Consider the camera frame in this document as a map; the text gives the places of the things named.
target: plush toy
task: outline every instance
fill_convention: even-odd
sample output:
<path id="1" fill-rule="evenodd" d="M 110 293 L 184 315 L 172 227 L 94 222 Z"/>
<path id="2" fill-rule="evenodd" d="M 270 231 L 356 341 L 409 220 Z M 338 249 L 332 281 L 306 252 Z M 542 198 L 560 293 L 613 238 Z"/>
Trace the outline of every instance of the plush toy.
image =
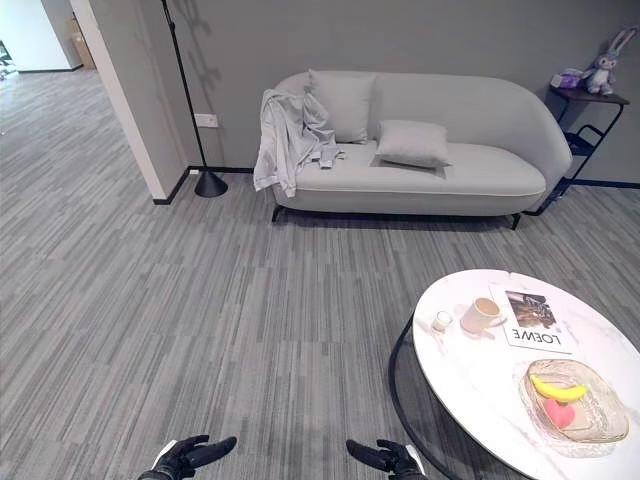
<path id="1" fill-rule="evenodd" d="M 608 50 L 598 55 L 593 66 L 582 74 L 586 80 L 589 93 L 599 93 L 601 95 L 611 95 L 616 77 L 613 74 L 613 67 L 618 63 L 618 56 L 622 47 L 638 33 L 638 25 L 624 27 L 618 32 L 609 44 Z"/>

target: small white cup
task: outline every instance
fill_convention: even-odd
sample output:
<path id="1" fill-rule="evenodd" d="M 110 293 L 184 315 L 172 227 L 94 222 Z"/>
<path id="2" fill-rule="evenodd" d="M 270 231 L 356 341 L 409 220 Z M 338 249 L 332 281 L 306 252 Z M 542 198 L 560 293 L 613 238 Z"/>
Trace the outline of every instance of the small white cup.
<path id="1" fill-rule="evenodd" d="M 449 326 L 449 324 L 453 321 L 451 315 L 447 312 L 438 312 L 436 314 L 436 318 L 431 324 L 431 328 L 433 328 L 436 332 L 444 332 L 445 329 Z"/>
<path id="2" fill-rule="evenodd" d="M 478 334 L 485 328 L 497 327 L 506 320 L 506 315 L 502 314 L 496 302 L 490 298 L 478 297 L 460 319 L 460 326 L 469 333 Z"/>

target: black glove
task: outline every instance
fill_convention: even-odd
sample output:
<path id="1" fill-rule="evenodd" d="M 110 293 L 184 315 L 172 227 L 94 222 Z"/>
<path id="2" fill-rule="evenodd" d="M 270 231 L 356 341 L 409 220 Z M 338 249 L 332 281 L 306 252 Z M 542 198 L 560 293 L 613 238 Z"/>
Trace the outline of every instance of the black glove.
<path id="1" fill-rule="evenodd" d="M 152 470 L 144 472 L 138 480 L 182 480 L 193 477 L 196 468 L 224 457 L 236 446 L 236 437 L 229 437 L 212 445 L 198 445 L 209 441 L 209 435 L 197 435 L 180 440 L 162 455 Z"/>
<path id="2" fill-rule="evenodd" d="M 377 440 L 376 444 L 383 449 L 374 450 L 353 440 L 347 440 L 347 450 L 356 460 L 383 472 L 393 473 L 390 479 L 426 479 L 404 445 L 390 440 Z"/>

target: wall outlet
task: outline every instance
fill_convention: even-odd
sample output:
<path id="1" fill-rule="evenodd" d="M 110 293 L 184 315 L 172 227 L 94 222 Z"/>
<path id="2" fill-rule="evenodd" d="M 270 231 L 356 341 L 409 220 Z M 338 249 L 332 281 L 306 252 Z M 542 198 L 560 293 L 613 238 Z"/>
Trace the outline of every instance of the wall outlet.
<path id="1" fill-rule="evenodd" d="M 196 125 L 205 128 L 218 128 L 218 116 L 208 113 L 196 113 Z"/>

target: round coffee table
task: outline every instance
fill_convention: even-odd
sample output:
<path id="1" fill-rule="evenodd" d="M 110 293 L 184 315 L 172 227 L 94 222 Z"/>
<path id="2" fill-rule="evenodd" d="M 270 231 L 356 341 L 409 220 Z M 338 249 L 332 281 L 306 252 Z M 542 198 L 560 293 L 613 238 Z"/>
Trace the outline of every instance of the round coffee table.
<path id="1" fill-rule="evenodd" d="M 547 297 L 554 315 L 577 342 L 573 355 L 510 346 L 503 327 L 472 337 L 459 318 L 474 297 L 492 297 L 491 284 L 535 291 Z M 442 334 L 431 329 L 435 315 L 449 312 L 453 323 Z M 434 466 L 458 478 L 425 450 L 400 404 L 396 388 L 398 350 L 413 327 L 420 368 L 441 404 L 487 451 L 535 480 L 637 478 L 640 472 L 640 353 L 602 315 L 569 293 L 535 278 L 501 270 L 467 270 L 441 278 L 420 298 L 389 361 L 394 406 L 407 433 Z M 560 453 L 533 423 L 521 398 L 519 382 L 527 366 L 539 359 L 573 359 L 595 372 L 624 405 L 629 433 L 621 441 L 592 446 L 573 458 Z M 589 445 L 578 444 L 589 449 Z"/>

